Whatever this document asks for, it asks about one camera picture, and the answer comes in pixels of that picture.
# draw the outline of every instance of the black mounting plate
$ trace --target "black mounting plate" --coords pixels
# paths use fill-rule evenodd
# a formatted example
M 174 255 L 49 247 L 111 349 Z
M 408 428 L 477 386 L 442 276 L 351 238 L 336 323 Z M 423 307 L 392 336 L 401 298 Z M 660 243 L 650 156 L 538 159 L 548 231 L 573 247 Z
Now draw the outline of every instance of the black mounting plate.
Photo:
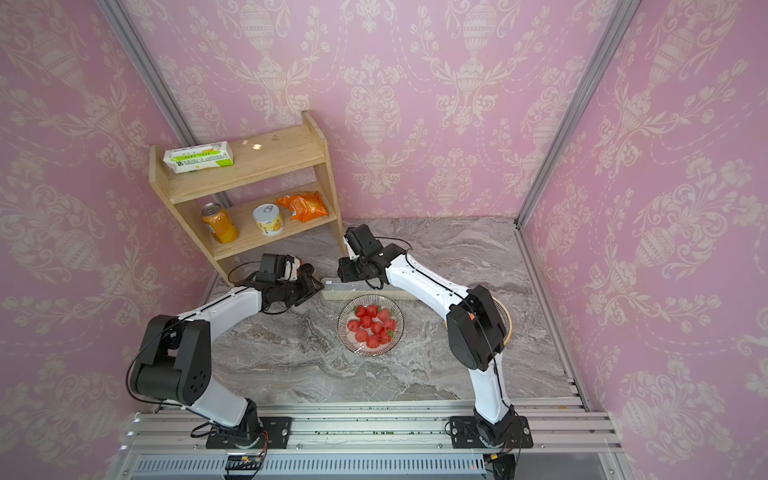
M 270 438 L 270 442 L 267 444 L 268 450 L 285 450 L 288 448 L 288 438 L 290 437 L 290 417 L 259 417 L 262 425 L 266 430 L 267 435 Z M 260 436 L 257 442 L 248 449 L 241 449 L 232 442 L 228 442 L 221 435 L 208 435 L 208 440 L 205 442 L 206 449 L 219 449 L 219 450 L 244 450 L 261 452 L 264 448 L 264 437 Z
M 511 438 L 507 442 L 508 449 L 532 449 L 533 438 L 531 437 L 531 428 L 528 426 L 528 419 L 520 415 L 518 420 L 512 420 L 509 426 Z M 451 417 L 448 424 L 448 432 L 451 435 L 451 443 L 454 449 L 487 449 L 488 446 L 482 442 L 478 434 L 477 421 L 475 417 Z

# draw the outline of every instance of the floral wallpaper pattern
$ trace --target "floral wallpaper pattern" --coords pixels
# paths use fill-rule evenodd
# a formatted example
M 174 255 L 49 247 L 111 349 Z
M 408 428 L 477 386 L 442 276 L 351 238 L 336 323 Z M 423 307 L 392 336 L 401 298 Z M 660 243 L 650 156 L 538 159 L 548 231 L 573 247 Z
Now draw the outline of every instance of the floral wallpaper pattern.
M 175 140 L 96 4 L 0 2 L 0 49 L 3 473 L 100 478 L 144 326 L 210 269 L 149 188 L 147 145 Z
M 642 2 L 526 234 L 636 478 L 768 478 L 764 2 Z
M 199 141 L 310 109 L 349 218 L 514 217 L 615 5 L 121 1 Z M 304 170 L 229 194 L 313 180 Z

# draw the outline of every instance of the juice box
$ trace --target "juice box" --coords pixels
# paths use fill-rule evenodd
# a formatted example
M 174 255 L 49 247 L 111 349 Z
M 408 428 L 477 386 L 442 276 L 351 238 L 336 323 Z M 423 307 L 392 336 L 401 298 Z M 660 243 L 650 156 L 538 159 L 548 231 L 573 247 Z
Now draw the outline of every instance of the juice box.
M 220 141 L 215 144 L 167 150 L 163 162 L 177 174 L 182 174 L 204 168 L 227 167 L 233 164 L 233 156 L 229 144 Z

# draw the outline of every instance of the robotic arm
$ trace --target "robotic arm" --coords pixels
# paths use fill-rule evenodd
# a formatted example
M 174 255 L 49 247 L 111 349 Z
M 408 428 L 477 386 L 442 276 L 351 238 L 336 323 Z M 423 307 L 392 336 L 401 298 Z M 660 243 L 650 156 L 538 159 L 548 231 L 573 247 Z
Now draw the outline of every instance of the robotic arm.
M 384 247 L 367 225 L 349 228 L 345 243 L 349 257 L 339 260 L 341 280 L 378 278 L 412 293 L 445 319 L 449 347 L 469 369 L 479 435 L 487 446 L 512 438 L 516 414 L 498 367 L 506 332 L 490 292 L 439 276 L 395 244 Z M 129 392 L 184 406 L 209 419 L 212 436 L 219 441 L 253 447 L 264 432 L 256 403 L 211 377 L 210 345 L 248 316 L 270 313 L 266 310 L 272 303 L 283 302 L 287 310 L 322 290 L 313 271 L 312 265 L 297 258 L 265 253 L 259 270 L 226 295 L 179 316 L 154 317 L 127 374 Z
M 469 369 L 478 433 L 489 446 L 511 438 L 514 409 L 505 396 L 502 362 L 506 332 L 493 297 L 483 286 L 457 285 L 413 259 L 400 246 L 384 247 L 367 225 L 344 235 L 349 257 L 339 259 L 342 282 L 378 278 L 411 293 L 435 310 L 448 328 L 456 359 Z
M 210 344 L 241 320 L 259 311 L 270 313 L 266 310 L 272 303 L 283 302 L 286 310 L 304 303 L 323 289 L 313 272 L 298 258 L 265 253 L 259 270 L 226 295 L 179 316 L 154 317 L 134 361 L 130 390 L 209 419 L 222 441 L 253 446 L 263 431 L 256 404 L 211 377 Z

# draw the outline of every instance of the plate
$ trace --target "plate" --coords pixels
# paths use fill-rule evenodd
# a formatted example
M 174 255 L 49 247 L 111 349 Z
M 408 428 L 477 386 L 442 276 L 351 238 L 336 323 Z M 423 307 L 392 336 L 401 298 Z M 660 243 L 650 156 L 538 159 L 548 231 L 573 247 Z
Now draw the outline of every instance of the plate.
M 389 310 L 389 318 L 394 319 L 397 325 L 395 328 L 395 336 L 392 340 L 376 349 L 370 349 L 365 342 L 358 342 L 355 340 L 355 333 L 350 332 L 349 329 L 346 328 L 346 324 L 349 323 L 350 320 L 358 319 L 355 316 L 355 311 L 357 311 L 358 306 L 368 306 L 371 304 L 378 305 L 379 311 L 383 309 Z M 362 356 L 378 356 L 395 348 L 395 345 L 397 345 L 397 342 L 400 341 L 402 334 L 405 332 L 405 327 L 405 318 L 402 316 L 400 307 L 398 307 L 395 302 L 381 295 L 363 295 L 346 304 L 339 314 L 339 325 L 336 327 L 336 331 L 339 333 L 341 343 L 343 343 L 350 352 Z
M 509 314 L 509 310 L 504 306 L 504 303 L 500 302 L 495 296 L 493 297 L 493 303 L 496 305 L 498 314 L 502 317 L 504 330 L 507 332 L 507 336 L 504 337 L 504 344 L 506 345 L 509 339 L 512 338 L 512 315 Z

